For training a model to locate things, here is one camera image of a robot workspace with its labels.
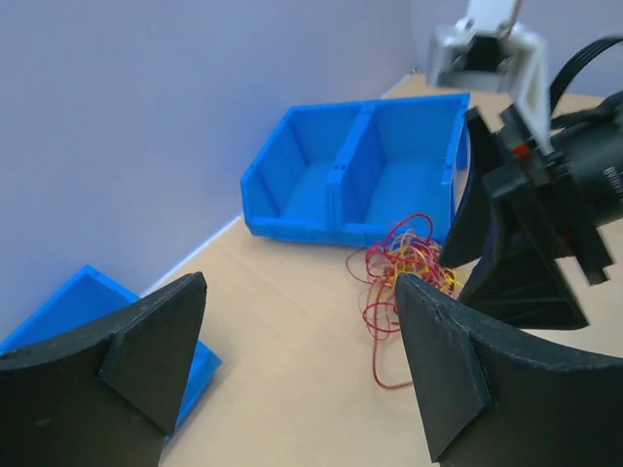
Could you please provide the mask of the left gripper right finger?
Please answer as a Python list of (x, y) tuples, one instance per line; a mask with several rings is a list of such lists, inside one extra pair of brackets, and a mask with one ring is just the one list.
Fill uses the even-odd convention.
[(442, 466), (618, 466), (622, 361), (538, 338), (403, 274), (395, 298)]

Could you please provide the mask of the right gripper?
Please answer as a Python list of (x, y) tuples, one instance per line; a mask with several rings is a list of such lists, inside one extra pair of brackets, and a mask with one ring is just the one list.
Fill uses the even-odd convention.
[(573, 257), (587, 281), (613, 259), (598, 228), (622, 217), (622, 94), (555, 118), (553, 149), (537, 149), (513, 108), (492, 131), (465, 112), (469, 169), (440, 264), (481, 258), (458, 300), (516, 328), (578, 330), (587, 318), (556, 260)]

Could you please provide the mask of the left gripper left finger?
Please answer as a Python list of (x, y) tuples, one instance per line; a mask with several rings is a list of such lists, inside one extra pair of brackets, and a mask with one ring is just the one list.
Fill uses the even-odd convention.
[(156, 466), (175, 431), (207, 285), (138, 302), (1, 358), (4, 466)]

